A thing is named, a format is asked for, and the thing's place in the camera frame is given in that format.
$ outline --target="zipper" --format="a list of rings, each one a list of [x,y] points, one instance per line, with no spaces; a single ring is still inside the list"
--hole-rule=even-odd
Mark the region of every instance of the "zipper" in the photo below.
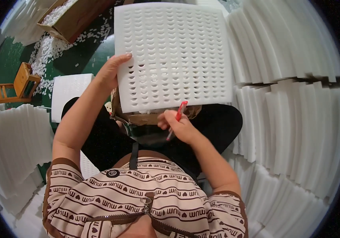
[[[133,219],[133,218],[143,216],[143,215],[148,215],[150,219],[152,220],[152,222],[157,223],[159,226],[161,226],[161,229],[163,229],[164,231],[167,231],[167,232],[174,231],[182,235],[187,234],[186,236],[188,237],[196,237],[194,234],[191,234],[190,232],[180,230],[178,228],[169,226],[163,222],[156,220],[150,213],[150,210],[153,206],[153,200],[154,200],[154,197],[141,198],[141,202],[144,203],[144,207],[141,212],[123,214],[123,215],[97,216],[97,217],[89,219],[88,222],[125,220],[125,219]]]

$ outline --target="wooden stool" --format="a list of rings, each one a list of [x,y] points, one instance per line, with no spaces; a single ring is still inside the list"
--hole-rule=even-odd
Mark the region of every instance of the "wooden stool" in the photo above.
[[[36,74],[32,75],[31,73],[31,65],[23,62],[18,70],[18,73],[16,74],[14,83],[0,84],[0,103],[31,102],[33,92],[40,83],[40,77]],[[28,96],[24,97],[25,90],[30,81],[34,82],[34,86]],[[6,94],[6,88],[13,88],[15,90],[16,97],[8,97]]]

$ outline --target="black pants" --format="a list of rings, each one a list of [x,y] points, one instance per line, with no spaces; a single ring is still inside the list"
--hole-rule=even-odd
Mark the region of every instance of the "black pants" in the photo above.
[[[62,117],[77,99],[73,98],[67,102]],[[203,105],[197,117],[190,121],[211,141],[219,153],[223,153],[232,143],[243,125],[240,112],[235,107],[223,104]],[[109,112],[103,106],[81,150],[100,171],[103,171],[112,168],[122,157],[131,153],[134,142],[135,140],[121,133],[117,123],[109,118]],[[145,148],[140,145],[139,150],[155,150],[162,153],[193,178],[201,173],[193,150],[178,138],[174,138],[161,148]]]

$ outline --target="striped shirt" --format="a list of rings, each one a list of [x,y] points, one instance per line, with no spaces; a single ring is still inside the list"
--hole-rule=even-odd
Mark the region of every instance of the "striped shirt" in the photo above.
[[[175,163],[141,157],[84,180],[69,159],[47,171],[43,225],[50,237],[116,238],[139,217],[150,216],[158,238],[248,237],[241,198],[231,191],[209,197]]]

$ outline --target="cardboard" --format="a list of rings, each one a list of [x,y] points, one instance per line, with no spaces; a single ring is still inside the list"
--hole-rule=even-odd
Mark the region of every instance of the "cardboard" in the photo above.
[[[110,98],[112,99],[112,114],[111,118],[122,121],[124,123],[129,123],[137,126],[142,125],[157,125],[158,119],[157,117],[159,114],[133,114],[133,113],[122,113],[121,104],[120,104],[120,94],[119,89],[114,89],[111,94]],[[202,106],[188,106],[184,111],[184,114],[189,118],[195,118],[198,113],[201,111]]]
[[[78,0],[52,26],[43,25],[42,21],[53,9],[67,0],[57,0],[38,21],[37,25],[53,37],[73,44],[89,24],[115,0]]]

